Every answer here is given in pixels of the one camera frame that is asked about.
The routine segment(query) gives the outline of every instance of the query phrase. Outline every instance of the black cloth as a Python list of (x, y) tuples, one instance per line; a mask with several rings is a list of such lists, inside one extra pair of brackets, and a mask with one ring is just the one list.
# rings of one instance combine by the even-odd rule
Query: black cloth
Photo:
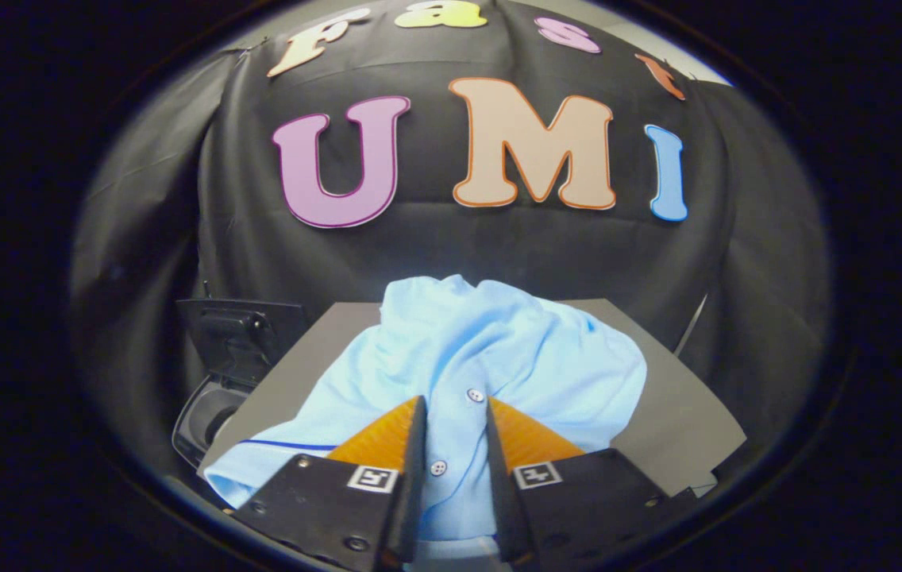
[[(200, 296), (203, 280), (216, 297), (299, 303), (316, 319), (335, 301), (381, 300), (392, 280), (460, 272), (550, 300), (607, 298), (672, 349), (707, 296), (680, 358), (748, 435), (719, 468), (717, 492), (733, 485), (800, 414), (828, 338), (821, 198), (795, 153), (740, 91), (661, 62), (687, 95), (679, 101), (635, 57), (643, 51), (601, 30), (574, 22), (603, 48), (590, 56), (550, 43), (533, 22), (570, 19), (509, 2), (480, 2), (483, 28), (397, 28), (411, 3), (368, 4), (368, 21), (274, 79), (266, 72), (288, 35), (209, 54), (111, 144), (83, 203), (71, 284), (85, 388), (107, 423), (157, 473), (192, 477), (169, 434), (202, 369), (172, 301)], [(448, 83), (470, 76), (511, 81), (548, 124), (567, 95), (610, 107), (617, 206), (575, 210), (555, 195), (535, 203), (510, 164), (511, 206), (455, 203), (468, 117)], [(412, 105), (397, 124), (393, 203), (360, 227), (296, 220), (271, 134), (327, 113), (321, 181), (351, 191), (360, 131), (345, 112), (379, 95)], [(683, 141), (683, 222), (648, 207), (657, 175), (646, 124)]]

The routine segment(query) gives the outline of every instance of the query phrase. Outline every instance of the beige letter m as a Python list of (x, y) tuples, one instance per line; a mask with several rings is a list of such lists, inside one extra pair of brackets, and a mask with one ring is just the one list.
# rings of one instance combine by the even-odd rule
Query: beige letter m
[(501, 207), (514, 202), (518, 188), (505, 174), (508, 152), (538, 203), (548, 198), (564, 162), (569, 163), (568, 179), (559, 193), (565, 205), (603, 210), (617, 203), (610, 188), (610, 108), (570, 95), (546, 127), (513, 83), (465, 77), (449, 88), (468, 107), (468, 177), (454, 188), (454, 199), (461, 205)]

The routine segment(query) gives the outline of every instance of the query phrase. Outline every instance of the cutout letter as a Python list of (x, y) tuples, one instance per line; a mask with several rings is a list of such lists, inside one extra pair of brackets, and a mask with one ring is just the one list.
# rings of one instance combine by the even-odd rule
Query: cutout letter
[(680, 178), (680, 150), (683, 142), (662, 127), (645, 126), (645, 134), (655, 144), (657, 191), (650, 207), (652, 214), (665, 221), (683, 221), (688, 217), (684, 205), (684, 181)]
[(553, 18), (535, 18), (535, 25), (539, 26), (539, 33), (546, 40), (550, 40), (555, 44), (575, 48), (590, 54), (599, 54), (599, 45), (588, 39), (588, 33), (584, 29), (578, 28), (577, 25), (570, 25), (562, 21), (555, 21)]
[(324, 46), (318, 46), (318, 42), (334, 42), (345, 35), (349, 29), (349, 22), (361, 21), (370, 15), (370, 8), (360, 8), (347, 12), (327, 22), (319, 23), (310, 29), (304, 29), (301, 33), (289, 37), (288, 48), (281, 56), (281, 61), (267, 72), (268, 77), (274, 77), (295, 66), (305, 64), (324, 53)]
[(679, 99), (680, 101), (684, 101), (684, 92), (677, 90), (677, 86), (673, 86), (673, 75), (669, 73), (661, 65), (659, 62), (653, 60), (652, 58), (645, 57), (641, 54), (635, 54), (636, 58), (639, 58), (640, 61), (647, 66), (648, 70), (652, 72), (652, 77), (655, 77), (655, 80), (659, 82), (659, 84), (664, 88), (664, 90), (669, 91), (670, 95)]
[(603, 210), (617, 203), (610, 189), (610, 108), (570, 95), (548, 128), (508, 81), (465, 77), (452, 81), (450, 90), (468, 107), (468, 177), (454, 188), (454, 199), (461, 205), (501, 207), (514, 202), (518, 189), (504, 172), (505, 151), (538, 203), (549, 196), (566, 161), (568, 179), (559, 191), (565, 205)]
[(281, 156), (281, 189), (289, 211), (308, 225), (349, 227), (377, 218), (394, 199), (398, 183), (395, 127), (410, 108), (408, 98), (374, 98), (358, 102), (345, 116), (360, 124), (363, 180), (348, 195), (324, 191), (317, 139), (328, 116), (307, 115), (278, 127), (272, 140)]
[(437, 0), (420, 2), (405, 8), (405, 14), (398, 16), (394, 25), (400, 28), (429, 28), (432, 25), (448, 25), (451, 28), (479, 28), (487, 23), (480, 17), (480, 7), (461, 0)]

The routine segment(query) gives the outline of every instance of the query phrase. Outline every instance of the blue stripe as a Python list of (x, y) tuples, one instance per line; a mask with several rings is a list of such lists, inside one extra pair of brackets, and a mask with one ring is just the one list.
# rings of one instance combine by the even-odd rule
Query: blue stripe
[(303, 445), (299, 443), (283, 443), (280, 441), (260, 441), (259, 439), (244, 439), (240, 443), (258, 443), (260, 445), (288, 446), (289, 449), (304, 449), (306, 451), (333, 451), (338, 445)]

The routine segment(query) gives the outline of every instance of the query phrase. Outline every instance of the light blue shirt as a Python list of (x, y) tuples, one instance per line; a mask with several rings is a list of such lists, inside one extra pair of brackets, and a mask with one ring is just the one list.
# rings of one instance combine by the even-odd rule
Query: light blue shirt
[(440, 542), (454, 557), (484, 555), (497, 529), (486, 396), (592, 452), (624, 430), (645, 376), (645, 359), (629, 337), (568, 305), (500, 282), (473, 287), (461, 276), (392, 282), (379, 326), (349, 344), (296, 417), (233, 446), (204, 474), (238, 507), (292, 456), (327, 456), (423, 395), (426, 467), (444, 461), (446, 468), (423, 482), (418, 538), (435, 557)]

